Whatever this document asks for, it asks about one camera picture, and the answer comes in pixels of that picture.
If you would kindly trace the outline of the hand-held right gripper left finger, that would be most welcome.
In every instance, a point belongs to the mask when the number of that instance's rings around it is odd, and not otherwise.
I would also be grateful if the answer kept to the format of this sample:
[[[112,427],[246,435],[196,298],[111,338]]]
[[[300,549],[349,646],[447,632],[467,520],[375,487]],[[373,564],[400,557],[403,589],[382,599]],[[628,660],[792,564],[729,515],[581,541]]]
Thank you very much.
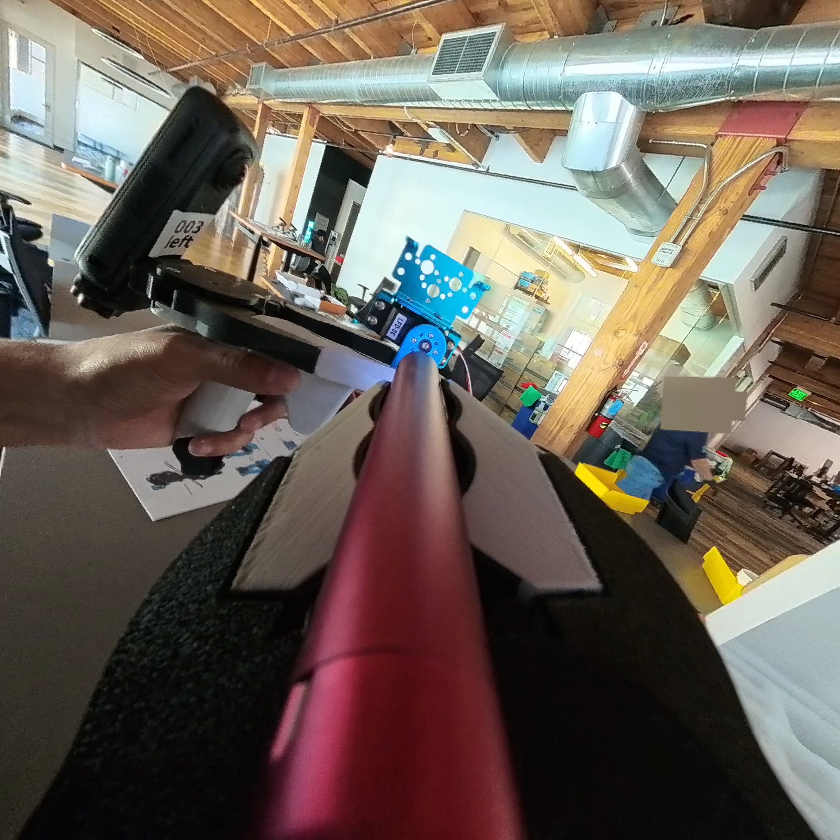
[[[355,461],[375,422],[373,386],[292,456],[234,575],[236,594],[292,592],[330,561],[356,488]]]

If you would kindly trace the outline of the blue toy robot arm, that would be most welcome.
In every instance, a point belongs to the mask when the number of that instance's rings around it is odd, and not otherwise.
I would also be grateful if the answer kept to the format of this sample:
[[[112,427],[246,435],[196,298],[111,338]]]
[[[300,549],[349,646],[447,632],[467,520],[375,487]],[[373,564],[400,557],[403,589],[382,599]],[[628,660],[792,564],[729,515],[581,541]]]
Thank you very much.
[[[423,354],[441,374],[452,374],[458,357],[477,354],[481,337],[460,349],[466,325],[490,286],[483,276],[431,245],[407,238],[392,274],[378,286],[369,316],[359,324],[395,345],[390,366]]]

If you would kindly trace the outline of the red electric screwdriver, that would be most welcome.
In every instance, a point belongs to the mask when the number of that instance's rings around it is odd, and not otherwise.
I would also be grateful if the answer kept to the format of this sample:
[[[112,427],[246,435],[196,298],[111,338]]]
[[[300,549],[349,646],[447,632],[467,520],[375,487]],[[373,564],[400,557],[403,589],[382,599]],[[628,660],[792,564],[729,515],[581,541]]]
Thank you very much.
[[[525,838],[438,369],[384,400],[250,838]]]

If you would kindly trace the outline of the cluttered wooden desk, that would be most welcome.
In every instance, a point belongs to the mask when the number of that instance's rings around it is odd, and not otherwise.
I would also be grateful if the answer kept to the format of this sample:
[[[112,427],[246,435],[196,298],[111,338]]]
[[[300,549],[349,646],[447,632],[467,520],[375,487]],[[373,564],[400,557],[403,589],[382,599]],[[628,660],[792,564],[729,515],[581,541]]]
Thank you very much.
[[[264,280],[264,283],[266,289],[270,290],[270,293],[279,299],[282,305],[307,319],[319,321],[326,327],[340,328],[367,340],[383,341],[376,332],[354,321],[345,305],[314,287],[298,282],[283,273],[274,279]]]

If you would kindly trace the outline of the standing desk wooden top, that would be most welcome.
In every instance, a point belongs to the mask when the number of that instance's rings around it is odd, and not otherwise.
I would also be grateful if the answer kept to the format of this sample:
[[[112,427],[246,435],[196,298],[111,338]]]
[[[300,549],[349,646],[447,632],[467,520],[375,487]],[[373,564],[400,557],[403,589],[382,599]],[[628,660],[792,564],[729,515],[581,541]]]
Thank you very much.
[[[290,238],[284,234],[279,233],[274,228],[265,226],[253,219],[242,216],[239,213],[230,211],[227,214],[234,220],[238,228],[241,228],[248,235],[254,239],[254,247],[251,253],[248,264],[248,271],[246,279],[251,282],[256,282],[256,272],[259,263],[260,254],[265,249],[275,248],[283,253],[281,261],[281,272],[289,272],[291,270],[291,262],[295,257],[307,259],[314,266],[321,266],[324,264],[326,257],[320,253],[311,250],[309,247],[298,243],[294,238]]]

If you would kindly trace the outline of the large yellow plastic bin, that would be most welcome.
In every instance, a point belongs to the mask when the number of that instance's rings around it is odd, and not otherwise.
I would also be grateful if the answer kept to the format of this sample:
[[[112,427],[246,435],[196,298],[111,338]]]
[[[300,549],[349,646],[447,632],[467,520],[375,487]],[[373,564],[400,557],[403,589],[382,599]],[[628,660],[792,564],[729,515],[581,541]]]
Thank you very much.
[[[648,499],[628,495],[616,485],[617,481],[625,476],[623,470],[615,472],[579,463],[575,467],[574,474],[592,493],[616,512],[632,516],[643,512],[648,507]]]

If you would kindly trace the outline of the blue plastic bin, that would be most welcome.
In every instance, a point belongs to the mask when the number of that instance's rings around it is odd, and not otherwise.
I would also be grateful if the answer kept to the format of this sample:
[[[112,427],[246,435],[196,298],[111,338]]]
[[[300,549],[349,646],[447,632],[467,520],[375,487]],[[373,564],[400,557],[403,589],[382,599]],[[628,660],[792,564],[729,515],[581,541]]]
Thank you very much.
[[[544,408],[544,395],[535,392],[531,395],[523,393],[520,396],[520,407],[511,421],[511,428],[530,440],[536,433],[539,424],[532,420],[534,413],[540,413]]]

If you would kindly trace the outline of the grey trash bin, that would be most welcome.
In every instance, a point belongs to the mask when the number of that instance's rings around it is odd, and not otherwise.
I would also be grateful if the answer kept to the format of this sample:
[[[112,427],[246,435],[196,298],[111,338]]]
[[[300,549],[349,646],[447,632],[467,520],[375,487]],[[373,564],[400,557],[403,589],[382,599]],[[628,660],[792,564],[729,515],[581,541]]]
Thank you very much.
[[[575,464],[585,463],[604,467],[607,457],[617,448],[622,448],[631,455],[644,444],[646,436],[624,421],[613,420],[600,437],[586,435],[584,442],[571,457]]]

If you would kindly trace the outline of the printed instruction sheet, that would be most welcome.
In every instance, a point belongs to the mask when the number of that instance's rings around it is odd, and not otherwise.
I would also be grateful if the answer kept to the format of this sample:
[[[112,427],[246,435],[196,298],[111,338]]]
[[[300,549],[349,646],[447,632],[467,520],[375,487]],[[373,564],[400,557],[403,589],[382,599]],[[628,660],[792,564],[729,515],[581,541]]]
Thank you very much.
[[[224,457],[221,469],[190,478],[170,448],[110,449],[115,465],[154,522],[232,500],[278,457],[286,457],[308,436],[281,419],[261,429],[253,441]]]

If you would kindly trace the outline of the small yellow plastic bin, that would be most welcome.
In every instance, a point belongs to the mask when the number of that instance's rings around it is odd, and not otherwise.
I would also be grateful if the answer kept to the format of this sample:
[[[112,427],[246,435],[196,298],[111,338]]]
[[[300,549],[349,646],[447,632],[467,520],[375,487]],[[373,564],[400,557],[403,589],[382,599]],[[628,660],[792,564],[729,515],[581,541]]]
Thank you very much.
[[[723,606],[735,601],[742,595],[744,584],[729,568],[717,547],[712,546],[705,552],[701,568]]]

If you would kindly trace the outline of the glass office partition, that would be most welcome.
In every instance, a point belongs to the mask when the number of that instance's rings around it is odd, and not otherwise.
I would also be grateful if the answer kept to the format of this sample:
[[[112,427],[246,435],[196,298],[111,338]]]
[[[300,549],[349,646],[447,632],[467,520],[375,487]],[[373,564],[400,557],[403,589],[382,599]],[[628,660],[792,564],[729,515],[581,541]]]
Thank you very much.
[[[558,395],[592,346],[637,263],[559,236],[464,212],[448,254],[489,289],[458,327],[482,337],[478,355],[501,371],[485,403],[510,424],[532,384]],[[667,376],[720,375],[743,345],[727,292],[698,280],[626,379],[617,421],[638,435],[660,415]]]

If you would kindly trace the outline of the row of wooden desks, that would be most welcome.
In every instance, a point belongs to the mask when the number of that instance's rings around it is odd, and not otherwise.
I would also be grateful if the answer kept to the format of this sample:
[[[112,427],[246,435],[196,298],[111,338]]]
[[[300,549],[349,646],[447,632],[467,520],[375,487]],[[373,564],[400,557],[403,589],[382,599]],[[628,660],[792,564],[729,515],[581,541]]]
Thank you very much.
[[[761,495],[765,510],[790,519],[800,530],[823,543],[838,540],[839,489],[820,468],[808,474],[805,465],[773,450],[759,455],[751,448],[736,451],[736,460],[770,481]]]

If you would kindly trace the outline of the white orange cardboard box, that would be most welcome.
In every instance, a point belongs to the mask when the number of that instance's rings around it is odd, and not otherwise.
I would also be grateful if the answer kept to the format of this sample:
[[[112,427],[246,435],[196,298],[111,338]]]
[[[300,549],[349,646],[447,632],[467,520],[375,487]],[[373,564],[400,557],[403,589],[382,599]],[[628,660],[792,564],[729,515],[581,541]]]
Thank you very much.
[[[711,613],[717,646],[764,757],[818,838],[839,838],[839,548]]]

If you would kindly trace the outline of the wooden support post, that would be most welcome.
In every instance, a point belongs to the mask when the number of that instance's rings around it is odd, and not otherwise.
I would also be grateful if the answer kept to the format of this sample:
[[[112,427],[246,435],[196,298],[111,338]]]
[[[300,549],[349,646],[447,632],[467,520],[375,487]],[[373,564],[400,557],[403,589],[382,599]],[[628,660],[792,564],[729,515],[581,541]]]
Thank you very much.
[[[572,456],[606,398],[618,392],[789,151],[775,138],[723,136],[689,184],[600,327],[532,442]]]

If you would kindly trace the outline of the silver spiral ventilation duct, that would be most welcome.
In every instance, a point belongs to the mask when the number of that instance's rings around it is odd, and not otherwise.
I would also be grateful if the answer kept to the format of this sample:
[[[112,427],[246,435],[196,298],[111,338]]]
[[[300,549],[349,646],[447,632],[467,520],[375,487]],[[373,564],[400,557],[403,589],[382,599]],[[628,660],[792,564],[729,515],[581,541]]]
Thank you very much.
[[[246,90],[282,102],[429,109],[566,110],[614,92],[642,112],[720,102],[837,102],[838,23],[709,24],[515,42],[504,27],[446,35],[434,54],[279,69]]]

